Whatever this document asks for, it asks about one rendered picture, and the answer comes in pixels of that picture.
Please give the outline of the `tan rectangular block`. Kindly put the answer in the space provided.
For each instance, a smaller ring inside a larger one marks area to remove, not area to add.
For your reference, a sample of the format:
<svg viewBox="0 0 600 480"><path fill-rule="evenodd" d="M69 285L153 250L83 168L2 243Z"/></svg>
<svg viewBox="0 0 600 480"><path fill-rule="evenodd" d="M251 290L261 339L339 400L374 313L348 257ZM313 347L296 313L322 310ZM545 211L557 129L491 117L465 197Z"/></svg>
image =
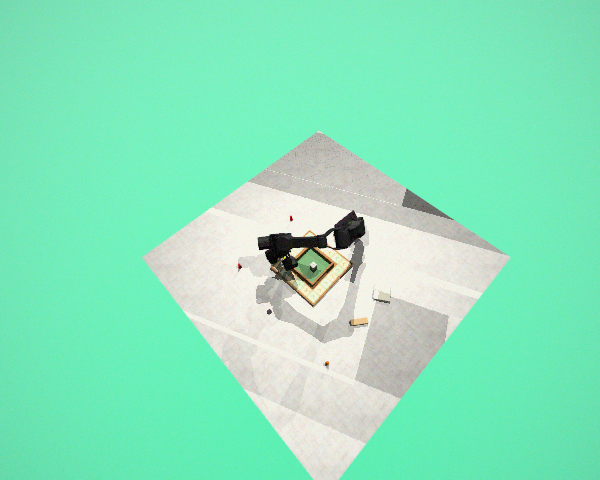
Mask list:
<svg viewBox="0 0 600 480"><path fill-rule="evenodd" d="M365 318L358 318L358 319L352 319L352 320L350 320L350 323L351 323L351 326L368 324L368 319L367 319L367 317L365 317Z"/></svg>

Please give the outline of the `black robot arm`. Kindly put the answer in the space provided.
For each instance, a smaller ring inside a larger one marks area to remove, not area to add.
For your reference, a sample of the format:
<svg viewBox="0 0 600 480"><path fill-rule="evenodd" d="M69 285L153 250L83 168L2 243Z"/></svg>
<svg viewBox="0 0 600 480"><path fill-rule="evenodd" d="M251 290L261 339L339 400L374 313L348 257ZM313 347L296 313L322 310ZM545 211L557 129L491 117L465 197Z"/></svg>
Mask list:
<svg viewBox="0 0 600 480"><path fill-rule="evenodd" d="M344 225L343 225L344 224ZM269 236L257 237L259 250L265 250L269 263L274 264L277 259L292 248L331 248L333 250L347 249L351 245L351 239L364 236L365 223L363 217L350 217L343 223L343 227L330 228L327 232L317 236L293 237L291 233L269 234ZM336 247L327 246L327 236L334 231Z"/></svg>

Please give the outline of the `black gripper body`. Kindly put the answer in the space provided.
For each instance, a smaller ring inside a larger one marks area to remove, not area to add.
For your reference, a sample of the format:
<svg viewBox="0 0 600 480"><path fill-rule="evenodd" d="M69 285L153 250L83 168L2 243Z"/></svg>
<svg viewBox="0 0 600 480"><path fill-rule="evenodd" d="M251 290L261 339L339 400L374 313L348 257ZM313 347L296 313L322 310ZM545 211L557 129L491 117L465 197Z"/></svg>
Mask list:
<svg viewBox="0 0 600 480"><path fill-rule="evenodd" d="M291 270L298 266L298 263L297 263L295 257L293 257L292 255L289 254L290 252L291 252L291 249L288 250L287 252L285 252L284 254L280 254L282 257L286 257L285 261L283 262L283 266L286 271Z"/></svg>

